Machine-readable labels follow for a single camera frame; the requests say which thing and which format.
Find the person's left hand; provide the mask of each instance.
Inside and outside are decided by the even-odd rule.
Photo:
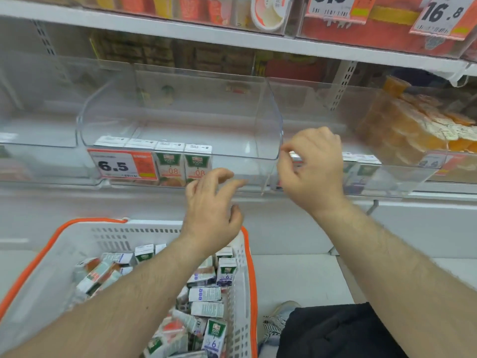
[[[247,180],[231,180],[216,192],[220,183],[232,177],[232,171],[216,168],[186,187],[188,208],[181,234],[194,243],[204,258],[227,246],[242,227],[238,205],[233,205],[230,212],[229,206],[237,188],[245,186]]]

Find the orange price tag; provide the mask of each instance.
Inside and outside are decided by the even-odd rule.
[[[158,180],[151,152],[89,149],[92,160],[104,177]]]
[[[306,17],[365,24],[376,0],[309,0]]]
[[[477,0],[431,0],[409,32],[462,41],[476,25]]]

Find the person's right hand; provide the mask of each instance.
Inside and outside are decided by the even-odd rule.
[[[289,155],[294,151],[303,160],[293,171]],[[341,139],[328,127],[306,129],[281,146],[278,174],[284,192],[311,216],[339,208],[343,193]]]

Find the hand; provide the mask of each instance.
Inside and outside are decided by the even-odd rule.
[[[303,160],[297,172],[290,151]],[[322,211],[339,208],[346,200],[341,139],[328,127],[303,130],[283,144],[277,169],[284,192],[314,218]]]
[[[232,171],[216,168],[186,187],[188,207],[181,235],[191,239],[204,259],[227,246],[242,227],[238,205],[233,205],[230,213],[229,206],[237,188],[245,186],[247,180],[231,180],[216,193],[218,184],[232,177]]]

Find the barcode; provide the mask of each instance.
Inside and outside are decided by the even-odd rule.
[[[424,25],[419,25],[417,27],[418,30],[422,31],[427,31],[427,32],[433,32],[436,34],[449,34],[449,29],[448,28],[442,28],[439,26],[427,26],[425,27]]]
[[[322,14],[324,16],[338,16],[338,17],[348,17],[348,11],[336,11],[330,9],[320,9],[319,7],[312,8],[313,14]]]

